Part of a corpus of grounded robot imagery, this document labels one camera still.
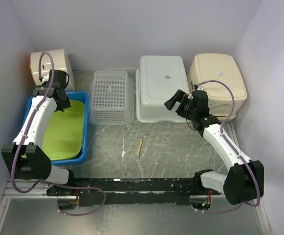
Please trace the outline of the blue plastic tray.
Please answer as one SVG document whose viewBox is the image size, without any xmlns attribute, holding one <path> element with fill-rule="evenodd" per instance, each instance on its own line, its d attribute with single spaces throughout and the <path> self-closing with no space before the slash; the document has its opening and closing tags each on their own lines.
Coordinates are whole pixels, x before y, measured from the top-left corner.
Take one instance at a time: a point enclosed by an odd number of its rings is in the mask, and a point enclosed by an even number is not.
<svg viewBox="0 0 284 235">
<path fill-rule="evenodd" d="M 70 107 L 57 110 L 53 98 L 42 95 L 29 98 L 24 121 L 13 142 L 24 140 L 23 147 L 38 145 L 53 165 L 80 164 L 87 153 L 89 96 L 86 92 L 68 92 Z"/>
</svg>

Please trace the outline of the large white plastic tub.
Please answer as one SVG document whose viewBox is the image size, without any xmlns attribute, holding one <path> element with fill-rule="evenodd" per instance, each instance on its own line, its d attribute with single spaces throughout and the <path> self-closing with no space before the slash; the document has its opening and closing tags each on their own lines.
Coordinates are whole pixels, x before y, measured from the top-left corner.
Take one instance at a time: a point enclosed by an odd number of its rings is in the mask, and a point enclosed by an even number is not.
<svg viewBox="0 0 284 235">
<path fill-rule="evenodd" d="M 180 56 L 144 55 L 136 71 L 136 116 L 142 123 L 185 123 L 175 109 L 164 102 L 182 90 L 189 93 L 183 59 Z"/>
</svg>

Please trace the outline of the beige perforated laundry basket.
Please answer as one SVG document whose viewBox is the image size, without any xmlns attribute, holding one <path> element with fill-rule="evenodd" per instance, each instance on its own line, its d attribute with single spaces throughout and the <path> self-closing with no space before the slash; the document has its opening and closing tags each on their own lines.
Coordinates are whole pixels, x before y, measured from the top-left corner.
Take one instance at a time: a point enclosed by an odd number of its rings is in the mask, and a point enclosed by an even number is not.
<svg viewBox="0 0 284 235">
<path fill-rule="evenodd" d="M 208 94 L 210 114 L 219 120 L 233 120 L 237 111 L 247 99 L 243 77 L 234 58 L 228 54 L 202 53 L 194 57 L 187 74 L 190 91 L 194 84 L 200 84 Z"/>
</svg>

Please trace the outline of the white perforated basket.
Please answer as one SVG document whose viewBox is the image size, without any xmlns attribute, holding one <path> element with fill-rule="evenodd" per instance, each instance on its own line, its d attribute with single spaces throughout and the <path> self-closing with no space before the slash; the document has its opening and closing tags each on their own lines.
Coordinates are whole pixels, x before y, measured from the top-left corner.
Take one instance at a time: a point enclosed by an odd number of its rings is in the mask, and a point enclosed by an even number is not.
<svg viewBox="0 0 284 235">
<path fill-rule="evenodd" d="M 89 124 L 124 125 L 133 119 L 133 80 L 128 73 L 96 71 L 89 90 Z"/>
</svg>

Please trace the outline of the green plastic tray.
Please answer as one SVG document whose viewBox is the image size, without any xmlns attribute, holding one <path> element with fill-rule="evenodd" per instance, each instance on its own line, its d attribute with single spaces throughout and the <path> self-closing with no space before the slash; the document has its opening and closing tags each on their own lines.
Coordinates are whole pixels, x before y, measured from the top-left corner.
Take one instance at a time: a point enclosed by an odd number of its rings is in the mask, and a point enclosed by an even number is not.
<svg viewBox="0 0 284 235">
<path fill-rule="evenodd" d="M 71 100 L 63 112 L 53 113 L 47 126 L 43 151 L 51 161 L 74 159 L 82 149 L 85 104 Z"/>
</svg>

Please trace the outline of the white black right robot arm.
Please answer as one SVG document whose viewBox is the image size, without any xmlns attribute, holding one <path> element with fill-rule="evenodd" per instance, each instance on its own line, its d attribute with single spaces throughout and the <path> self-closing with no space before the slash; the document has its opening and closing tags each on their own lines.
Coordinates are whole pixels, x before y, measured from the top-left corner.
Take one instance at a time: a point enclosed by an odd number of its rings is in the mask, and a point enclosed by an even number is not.
<svg viewBox="0 0 284 235">
<path fill-rule="evenodd" d="M 228 170 L 227 175 L 212 170 L 195 173 L 194 192 L 202 195 L 212 189 L 224 194 L 232 205 L 258 206 L 263 197 L 263 164 L 251 160 L 226 135 L 220 120 L 210 114 L 207 93 L 197 90 L 187 94 L 178 90 L 164 105 L 172 110 L 176 103 L 176 114 L 192 122 L 193 129 L 216 150 Z"/>
</svg>

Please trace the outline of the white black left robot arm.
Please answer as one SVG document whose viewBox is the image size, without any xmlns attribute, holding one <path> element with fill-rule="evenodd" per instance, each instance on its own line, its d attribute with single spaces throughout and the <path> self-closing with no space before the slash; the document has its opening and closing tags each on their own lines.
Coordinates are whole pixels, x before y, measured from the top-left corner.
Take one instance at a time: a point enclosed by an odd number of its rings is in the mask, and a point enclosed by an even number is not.
<svg viewBox="0 0 284 235">
<path fill-rule="evenodd" d="M 65 92 L 68 74 L 62 70 L 49 72 L 49 80 L 36 86 L 31 105 L 18 135 L 1 149 L 12 180 L 40 180 L 59 184 L 64 195 L 72 195 L 77 188 L 73 175 L 54 166 L 43 151 L 43 140 L 51 117 L 56 111 L 71 106 Z"/>
</svg>

